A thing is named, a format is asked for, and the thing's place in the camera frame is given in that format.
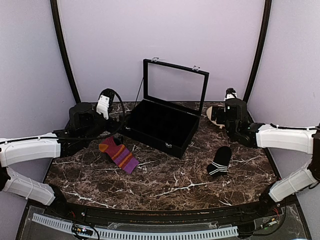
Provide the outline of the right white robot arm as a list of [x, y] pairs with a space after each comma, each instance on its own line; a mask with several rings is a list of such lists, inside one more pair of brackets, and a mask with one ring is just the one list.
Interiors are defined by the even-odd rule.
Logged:
[[255, 213], [266, 217], [286, 197], [320, 181], [320, 128], [289, 127], [252, 122], [247, 103], [237, 97], [233, 88], [224, 98], [224, 126], [228, 137], [249, 148], [276, 148], [303, 152], [311, 161], [289, 176], [276, 181], [260, 196]]

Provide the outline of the black sock white stripes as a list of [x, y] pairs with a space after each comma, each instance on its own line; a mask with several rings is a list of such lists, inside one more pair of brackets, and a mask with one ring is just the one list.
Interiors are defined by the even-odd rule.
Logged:
[[231, 157], [232, 150], [230, 147], [220, 147], [216, 151], [213, 161], [207, 166], [207, 173], [213, 178], [227, 175]]

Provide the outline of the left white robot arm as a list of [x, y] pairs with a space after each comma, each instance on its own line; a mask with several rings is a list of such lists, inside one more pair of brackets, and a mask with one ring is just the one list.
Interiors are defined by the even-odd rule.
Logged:
[[60, 218], [67, 218], [70, 206], [59, 187], [45, 184], [14, 171], [17, 163], [70, 157], [88, 147], [92, 141], [116, 134], [122, 123], [112, 126], [109, 118], [114, 98], [120, 95], [113, 89], [104, 89], [96, 104], [80, 102], [69, 109], [69, 120], [64, 129], [38, 136], [2, 138], [0, 140], [0, 190], [26, 200], [33, 200], [51, 210]]

